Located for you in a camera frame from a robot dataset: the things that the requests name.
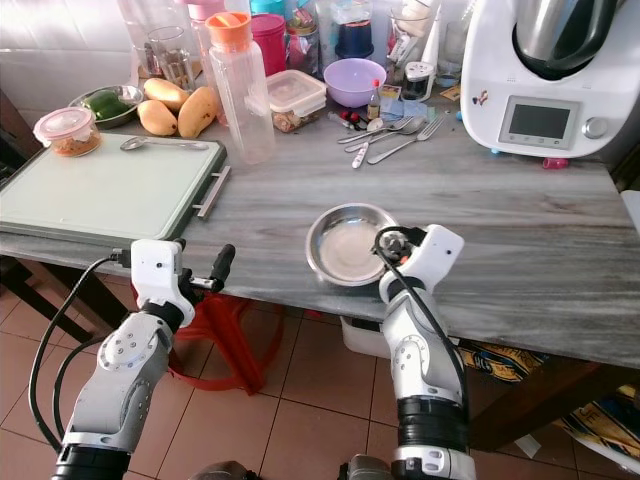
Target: metal bowl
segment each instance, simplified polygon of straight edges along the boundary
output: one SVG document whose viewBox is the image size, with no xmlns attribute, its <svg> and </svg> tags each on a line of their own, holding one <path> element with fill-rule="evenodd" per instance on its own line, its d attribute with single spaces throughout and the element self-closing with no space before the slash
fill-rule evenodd
<svg viewBox="0 0 640 480">
<path fill-rule="evenodd" d="M 111 90 L 116 95 L 122 103 L 126 103 L 127 105 L 131 105 L 131 108 L 120 115 L 115 117 L 106 118 L 104 120 L 96 120 L 96 125 L 98 128 L 115 128 L 120 125 L 124 125 L 125 123 L 129 123 L 131 120 L 136 118 L 136 108 L 138 105 L 142 103 L 144 100 L 144 93 L 138 87 L 134 87 L 132 85 L 115 85 L 113 87 L 102 87 L 91 92 L 87 92 L 83 95 L 80 95 L 74 101 L 72 101 L 69 106 L 70 107 L 81 107 L 82 101 L 93 95 L 96 92 L 101 92 L 103 90 Z"/>
<path fill-rule="evenodd" d="M 376 234 L 397 225 L 384 210 L 366 203 L 347 203 L 323 213 L 307 233 L 307 261 L 322 280 L 345 287 L 367 285 L 384 273 L 372 252 Z"/>
</svg>

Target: cable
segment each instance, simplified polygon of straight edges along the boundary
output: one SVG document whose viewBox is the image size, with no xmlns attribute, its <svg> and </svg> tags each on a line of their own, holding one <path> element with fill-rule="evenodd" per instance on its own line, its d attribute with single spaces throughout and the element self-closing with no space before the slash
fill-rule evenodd
<svg viewBox="0 0 640 480">
<path fill-rule="evenodd" d="M 38 408 L 38 399 L 36 398 L 36 388 L 38 384 L 38 374 L 40 373 L 40 366 L 42 365 L 42 358 L 44 357 L 44 351 L 46 349 L 47 343 L 49 343 L 49 338 L 51 338 L 51 334 L 53 330 L 58 325 L 60 318 L 64 315 L 64 312 L 69 308 L 71 302 L 78 294 L 78 290 L 84 284 L 84 282 L 89 278 L 91 272 L 93 272 L 96 268 L 98 268 L 103 263 L 111 262 L 117 260 L 117 256 L 111 255 L 109 257 L 101 258 L 100 260 L 93 262 L 80 276 L 76 284 L 73 286 L 71 293 L 66 298 L 60 309 L 53 316 L 51 321 L 49 322 L 49 326 L 47 330 L 42 335 L 42 340 L 40 340 L 40 345 L 38 346 L 38 351 L 36 352 L 36 358 L 33 360 L 33 366 L 31 367 L 31 374 L 29 376 L 29 408 L 31 408 L 31 413 L 36 421 L 36 425 L 44 435 L 44 438 L 49 442 L 49 444 L 53 447 L 56 453 L 60 453 L 62 450 L 62 445 L 60 441 L 56 438 L 55 434 L 51 431 L 44 418 L 42 418 L 42 414 L 40 413 L 40 409 Z"/>
<path fill-rule="evenodd" d="M 445 350 L 447 351 L 449 358 L 453 362 L 453 367 L 456 370 L 456 375 L 458 376 L 458 381 L 460 382 L 462 409 L 463 409 L 465 418 L 467 419 L 467 421 L 469 421 L 469 398 L 467 396 L 466 375 L 464 373 L 464 368 L 462 367 L 460 363 L 460 359 L 456 352 L 456 346 L 451 342 L 449 337 L 447 337 L 447 335 L 444 333 L 444 331 L 442 330 L 442 327 L 440 327 L 440 324 L 438 323 L 438 320 L 436 320 L 436 317 L 433 315 L 433 313 L 431 313 L 431 310 L 429 309 L 427 304 L 424 303 L 422 298 L 420 298 L 420 295 L 418 295 L 416 291 L 413 289 L 413 287 L 409 285 L 404 275 L 402 275 L 398 271 L 398 269 L 389 261 L 389 259 L 384 254 L 384 251 L 382 250 L 382 247 L 380 245 L 380 239 L 382 238 L 382 235 L 384 235 L 387 232 L 400 232 L 406 235 L 410 233 L 410 231 L 411 229 L 408 229 L 406 227 L 398 227 L 398 226 L 383 228 L 377 233 L 376 238 L 374 240 L 375 243 L 373 245 L 373 248 L 376 255 L 380 257 L 380 259 L 384 262 L 387 268 L 393 272 L 393 274 L 398 279 L 398 281 L 402 284 L 405 290 L 409 292 L 409 296 L 411 297 L 411 299 L 418 305 L 418 308 L 422 310 L 422 313 L 425 315 L 425 317 L 427 317 L 427 320 L 429 320 L 431 327 L 436 332 L 440 340 L 442 340 Z"/>
<path fill-rule="evenodd" d="M 53 398 L 51 400 L 51 410 L 53 411 L 53 421 L 56 424 L 56 429 L 58 430 L 58 435 L 62 439 L 64 437 L 64 426 L 62 425 L 62 418 L 60 417 L 60 389 L 62 388 L 62 381 L 64 380 L 64 374 L 67 372 L 67 368 L 72 360 L 85 348 L 89 348 L 96 343 L 104 342 L 106 337 L 94 338 L 92 340 L 88 340 L 76 348 L 74 348 L 67 358 L 64 359 L 64 362 L 60 365 L 58 369 L 58 374 L 56 375 L 56 382 L 53 384 Z"/>
</svg>

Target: tiled floor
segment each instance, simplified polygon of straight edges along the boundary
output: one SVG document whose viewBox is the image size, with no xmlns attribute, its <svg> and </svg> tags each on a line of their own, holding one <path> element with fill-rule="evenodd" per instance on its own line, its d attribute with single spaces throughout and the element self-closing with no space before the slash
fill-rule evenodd
<svg viewBox="0 0 640 480">
<path fill-rule="evenodd" d="M 113 280 L 107 278 L 107 286 L 131 305 L 128 286 Z M 60 303 L 50 292 L 47 295 Z M 276 318 L 270 304 L 258 302 L 243 320 L 257 353 L 266 348 Z M 88 326 L 86 320 L 78 321 Z M 37 340 L 46 325 L 46 319 L 10 293 L 0 295 L 2 480 L 48 479 L 53 471 L 55 455 L 36 429 L 26 398 Z M 59 331 L 47 350 L 38 396 L 48 420 L 58 364 L 75 345 Z M 207 342 L 176 348 L 190 375 L 210 378 L 227 372 L 217 350 Z M 95 356 L 89 351 L 76 358 L 68 370 L 61 400 L 65 421 L 94 365 Z M 507 388 L 476 372 L 469 376 L 474 412 Z M 339 465 L 356 453 L 366 452 L 389 462 L 396 447 L 395 424 L 388 360 L 347 350 L 336 317 L 287 309 L 282 346 L 262 393 L 249 397 L 238 390 L 205 392 L 169 375 L 161 380 L 131 460 L 131 472 L 125 478 L 186 480 L 210 463 L 236 459 L 260 471 L 265 480 L 332 480 Z M 478 479 L 634 478 L 555 427 L 546 427 L 534 436 L 542 444 L 535 461 L 515 445 L 502 453 L 472 452 Z"/>
</svg>

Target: patterned cloth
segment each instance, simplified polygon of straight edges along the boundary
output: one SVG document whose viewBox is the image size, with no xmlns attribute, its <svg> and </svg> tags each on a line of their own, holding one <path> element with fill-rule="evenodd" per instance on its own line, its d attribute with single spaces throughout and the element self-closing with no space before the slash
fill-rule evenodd
<svg viewBox="0 0 640 480">
<path fill-rule="evenodd" d="M 507 383 L 517 383 L 548 355 L 488 343 L 460 341 L 465 365 Z M 572 435 L 640 460 L 640 388 L 620 387 L 554 422 Z"/>
</svg>

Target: kitchen counter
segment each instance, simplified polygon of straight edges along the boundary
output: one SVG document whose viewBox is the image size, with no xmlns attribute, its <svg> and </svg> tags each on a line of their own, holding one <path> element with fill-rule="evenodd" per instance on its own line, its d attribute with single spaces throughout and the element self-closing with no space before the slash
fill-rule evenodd
<svg viewBox="0 0 640 480">
<path fill-rule="evenodd" d="M 553 171 L 540 159 L 492 155 L 453 113 L 430 141 L 359 170 L 336 143 L 345 130 L 325 118 L 276 135 L 275 157 L 254 167 L 237 164 L 224 128 L 201 136 L 229 147 L 232 174 L 209 219 L 194 217 L 182 235 L 184 265 L 196 274 L 207 275 L 220 247 L 233 243 L 225 292 L 381 320 L 377 285 L 322 283 L 304 254 L 320 214 L 372 203 L 402 225 L 438 223 L 464 237 L 435 292 L 450 334 L 640 368 L 640 239 L 601 163 Z M 404 140 L 372 145 L 369 155 Z M 84 268 L 107 251 L 0 233 L 0 253 L 40 262 Z"/>
</svg>

